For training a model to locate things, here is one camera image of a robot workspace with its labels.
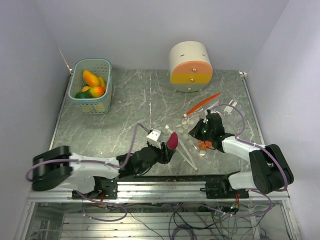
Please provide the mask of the clear red-zip bag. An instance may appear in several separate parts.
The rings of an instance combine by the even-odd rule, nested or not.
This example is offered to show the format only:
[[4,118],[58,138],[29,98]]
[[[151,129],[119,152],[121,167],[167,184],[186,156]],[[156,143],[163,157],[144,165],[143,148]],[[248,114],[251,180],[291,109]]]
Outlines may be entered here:
[[[193,107],[191,107],[186,113],[183,114],[181,124],[183,126],[186,126],[187,124],[191,125],[199,118],[205,117],[208,114],[208,111],[210,111],[211,113],[218,113],[220,116],[228,115],[224,113],[224,109],[228,105],[228,103],[233,99],[231,99],[227,103],[222,103],[221,100],[222,94],[220,92],[201,100],[200,102],[196,103]],[[237,114],[235,107],[231,113]]]

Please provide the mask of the polka dot zip bag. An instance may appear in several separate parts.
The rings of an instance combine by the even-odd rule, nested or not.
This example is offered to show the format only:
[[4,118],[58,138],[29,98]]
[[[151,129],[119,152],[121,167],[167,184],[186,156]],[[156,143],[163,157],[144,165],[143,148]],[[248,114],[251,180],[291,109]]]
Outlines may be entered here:
[[207,151],[210,149],[199,149],[197,146],[197,139],[190,136],[189,131],[197,124],[197,119],[192,124],[182,125],[182,119],[170,122],[165,125],[165,131],[171,135],[173,132],[177,133],[178,146],[177,151],[195,171],[198,170],[198,162],[205,158]]

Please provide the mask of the purple fake fruit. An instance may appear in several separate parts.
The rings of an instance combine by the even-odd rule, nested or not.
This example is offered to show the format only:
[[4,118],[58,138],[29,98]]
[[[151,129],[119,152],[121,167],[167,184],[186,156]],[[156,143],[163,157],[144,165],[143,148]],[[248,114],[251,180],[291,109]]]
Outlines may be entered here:
[[179,144],[178,135],[176,132],[173,132],[170,135],[169,139],[167,140],[166,145],[169,149],[175,150],[177,148],[178,144]]

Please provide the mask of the yellow fake bell pepper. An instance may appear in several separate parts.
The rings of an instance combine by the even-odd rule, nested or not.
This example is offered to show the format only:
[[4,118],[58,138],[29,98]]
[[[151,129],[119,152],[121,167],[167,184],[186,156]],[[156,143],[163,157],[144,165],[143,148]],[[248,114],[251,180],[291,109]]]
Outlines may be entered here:
[[106,87],[106,83],[105,83],[105,80],[102,78],[102,77],[100,77],[100,76],[98,76],[97,77],[98,78],[98,80],[99,80],[99,85],[101,86],[101,87]]

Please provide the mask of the dark green fake avocado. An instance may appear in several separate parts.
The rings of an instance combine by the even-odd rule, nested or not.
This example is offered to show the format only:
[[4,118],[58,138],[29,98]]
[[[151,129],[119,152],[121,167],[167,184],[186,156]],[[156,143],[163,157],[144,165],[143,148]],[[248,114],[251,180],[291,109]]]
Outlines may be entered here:
[[89,92],[77,92],[76,95],[75,95],[75,98],[76,99],[91,99],[92,96],[90,95]]

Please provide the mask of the peach coloured fake fruit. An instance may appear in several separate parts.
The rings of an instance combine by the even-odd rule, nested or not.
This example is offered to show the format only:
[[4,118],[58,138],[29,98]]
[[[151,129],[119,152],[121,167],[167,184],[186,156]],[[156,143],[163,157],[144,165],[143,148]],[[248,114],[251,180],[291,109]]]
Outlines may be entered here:
[[82,92],[86,92],[86,91],[88,91],[90,88],[91,88],[90,86],[84,86],[84,87],[81,89],[81,91],[82,91]]

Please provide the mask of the yellow orange fake mango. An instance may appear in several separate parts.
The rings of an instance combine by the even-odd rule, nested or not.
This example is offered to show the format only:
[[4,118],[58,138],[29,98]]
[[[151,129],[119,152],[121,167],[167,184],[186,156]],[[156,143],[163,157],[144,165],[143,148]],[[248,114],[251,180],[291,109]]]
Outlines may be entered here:
[[90,87],[100,86],[98,77],[88,70],[84,70],[82,73],[83,79]]

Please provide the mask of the orange green fake mango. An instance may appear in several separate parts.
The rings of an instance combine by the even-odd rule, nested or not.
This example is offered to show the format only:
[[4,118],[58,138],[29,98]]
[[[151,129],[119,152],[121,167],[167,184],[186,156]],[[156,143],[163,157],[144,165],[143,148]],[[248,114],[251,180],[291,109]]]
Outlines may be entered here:
[[105,94],[105,88],[101,86],[93,86],[88,89],[88,93],[92,98],[100,98]]

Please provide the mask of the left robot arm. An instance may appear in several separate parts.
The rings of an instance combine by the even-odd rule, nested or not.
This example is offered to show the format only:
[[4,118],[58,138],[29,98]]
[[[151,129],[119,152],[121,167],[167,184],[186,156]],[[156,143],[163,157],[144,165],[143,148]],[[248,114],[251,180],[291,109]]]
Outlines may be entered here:
[[27,180],[36,192],[64,188],[86,194],[91,199],[102,193],[99,179],[121,179],[140,176],[156,163],[168,164],[176,152],[176,142],[150,143],[134,153],[111,158],[95,158],[71,153],[66,145],[56,147],[33,158]]

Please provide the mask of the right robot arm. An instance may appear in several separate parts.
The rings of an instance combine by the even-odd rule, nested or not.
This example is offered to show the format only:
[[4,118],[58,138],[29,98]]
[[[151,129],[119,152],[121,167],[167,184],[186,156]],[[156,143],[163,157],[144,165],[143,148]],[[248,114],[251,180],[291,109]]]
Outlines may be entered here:
[[226,198],[233,197],[240,189],[256,189],[262,194],[285,191],[294,182],[294,175],[278,145],[260,145],[226,133],[217,113],[199,119],[188,134],[203,143],[210,142],[215,150],[249,162],[250,171],[231,173],[221,184],[220,192]]

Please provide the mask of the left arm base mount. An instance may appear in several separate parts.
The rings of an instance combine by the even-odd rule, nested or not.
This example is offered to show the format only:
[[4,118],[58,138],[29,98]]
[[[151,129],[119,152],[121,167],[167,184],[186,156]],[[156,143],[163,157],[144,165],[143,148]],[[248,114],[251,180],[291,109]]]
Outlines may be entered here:
[[93,190],[83,194],[87,198],[95,200],[115,200],[118,194],[118,183],[113,179],[95,176]]

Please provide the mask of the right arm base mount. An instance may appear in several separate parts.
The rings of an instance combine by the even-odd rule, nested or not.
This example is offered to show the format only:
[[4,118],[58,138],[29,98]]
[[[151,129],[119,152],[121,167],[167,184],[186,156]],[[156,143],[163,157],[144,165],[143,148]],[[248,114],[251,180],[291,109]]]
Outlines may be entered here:
[[249,193],[244,188],[237,190],[231,187],[228,177],[235,173],[237,171],[229,174],[204,175],[205,185],[200,188],[200,191],[205,193],[207,199],[235,199],[236,197],[248,199]]

